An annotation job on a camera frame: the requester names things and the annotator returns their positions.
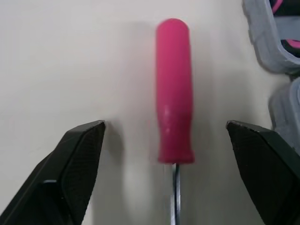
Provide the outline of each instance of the gray tool holder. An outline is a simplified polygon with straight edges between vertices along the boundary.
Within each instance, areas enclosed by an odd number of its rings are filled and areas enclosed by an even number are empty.
[[[300,72],[300,58],[284,49],[282,39],[300,40],[300,17],[274,17],[269,0],[243,0],[249,34],[262,66],[274,73]]]
[[[270,100],[274,130],[300,155],[300,77]]]

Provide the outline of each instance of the screwdriver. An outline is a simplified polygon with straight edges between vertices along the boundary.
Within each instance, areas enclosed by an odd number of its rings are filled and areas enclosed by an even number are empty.
[[[171,224],[180,224],[180,165],[195,160],[191,149],[193,90],[188,26],[179,19],[156,31],[158,161],[172,165]]]

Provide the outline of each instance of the screwdriver shaft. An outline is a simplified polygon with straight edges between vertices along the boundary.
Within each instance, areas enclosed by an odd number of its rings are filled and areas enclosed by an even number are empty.
[[[180,225],[180,168],[172,165],[173,194],[171,197],[171,225]]]

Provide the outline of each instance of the screwdriver handle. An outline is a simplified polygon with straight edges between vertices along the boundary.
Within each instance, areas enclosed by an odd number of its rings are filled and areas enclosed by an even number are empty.
[[[157,117],[160,129],[158,160],[188,164],[191,150],[193,90],[188,26],[168,19],[157,28]]]

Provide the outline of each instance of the pink screwdriver handle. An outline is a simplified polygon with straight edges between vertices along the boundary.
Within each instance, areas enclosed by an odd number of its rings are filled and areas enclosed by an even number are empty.
[[[181,20],[168,19],[157,28],[159,162],[194,162],[195,157],[191,149],[192,111],[189,29]]]

